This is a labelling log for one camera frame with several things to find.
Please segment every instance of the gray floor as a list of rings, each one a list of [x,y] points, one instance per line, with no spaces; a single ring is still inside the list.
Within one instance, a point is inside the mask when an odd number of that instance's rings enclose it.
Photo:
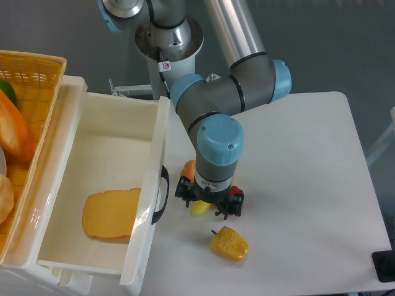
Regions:
[[[284,60],[292,93],[341,91],[349,99],[364,151],[391,123],[395,106],[395,1],[250,0],[268,55]],[[112,34],[94,0],[0,0],[0,48],[68,60],[66,74],[82,76],[89,91],[149,84],[134,28]],[[202,1],[187,11],[205,34],[196,70],[227,75],[220,46]],[[395,217],[395,145],[370,168],[387,220]]]

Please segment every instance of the blue joint cap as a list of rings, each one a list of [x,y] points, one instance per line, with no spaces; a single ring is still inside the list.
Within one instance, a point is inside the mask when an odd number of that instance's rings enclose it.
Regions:
[[[206,80],[199,74],[190,73],[190,74],[185,74],[179,80],[174,82],[170,90],[170,98],[172,99],[176,112],[177,112],[177,104],[178,101],[181,99],[181,96],[192,84],[195,84],[198,81],[206,81]]]
[[[109,28],[109,30],[113,33],[119,33],[121,32],[121,30],[119,30],[114,23],[112,22],[111,18],[109,17],[109,15],[107,14],[106,10],[104,9],[103,6],[103,0],[96,0],[96,2],[98,3],[99,6],[99,10],[101,12],[102,17],[104,18],[104,21],[106,22],[107,27]]]
[[[274,102],[289,94],[292,87],[292,78],[288,67],[282,60],[272,60],[272,62],[276,71],[276,83],[271,101]]]
[[[243,127],[229,115],[211,115],[197,131],[197,148],[201,155],[219,167],[235,163],[243,152],[243,146]]]

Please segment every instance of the yellow object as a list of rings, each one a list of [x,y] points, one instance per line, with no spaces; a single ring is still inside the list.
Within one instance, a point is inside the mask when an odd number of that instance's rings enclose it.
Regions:
[[[140,188],[133,188],[105,191],[89,196],[82,215],[85,233],[100,239],[130,237],[140,192]]]
[[[211,207],[211,203],[204,202],[203,200],[198,200],[195,203],[193,203],[191,207],[191,214],[196,216],[196,215],[201,215],[208,211],[208,209]]]
[[[29,176],[35,172],[36,160],[43,146],[65,68],[66,60],[61,57],[0,50],[0,78],[12,85],[18,98],[17,108],[26,119],[37,143],[32,162],[21,162],[5,151],[7,177],[15,192],[15,207],[0,224],[0,265],[17,224],[28,218],[19,216],[30,187]]]
[[[21,161],[30,161],[36,140],[26,119],[0,89],[0,146]]]
[[[224,226],[211,240],[210,249],[227,260],[240,262],[248,253],[248,244],[236,231]]]
[[[14,188],[9,178],[0,174],[0,224],[3,223],[14,207]]]

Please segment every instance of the white table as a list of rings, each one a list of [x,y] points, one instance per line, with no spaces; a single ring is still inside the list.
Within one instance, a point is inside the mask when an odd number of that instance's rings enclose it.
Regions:
[[[194,150],[171,110],[170,194],[159,220],[141,295],[312,295],[386,290],[371,253],[390,244],[347,99],[338,92],[292,94],[235,116],[245,146],[234,184],[241,217],[192,217],[174,197]],[[229,226],[249,243],[234,264],[209,250]]]

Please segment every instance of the green vegetable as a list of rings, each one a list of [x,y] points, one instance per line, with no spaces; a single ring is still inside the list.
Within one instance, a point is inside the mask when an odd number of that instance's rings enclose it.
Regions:
[[[17,106],[17,95],[15,94],[12,85],[9,84],[6,80],[0,78],[0,89],[9,98],[13,105]]]

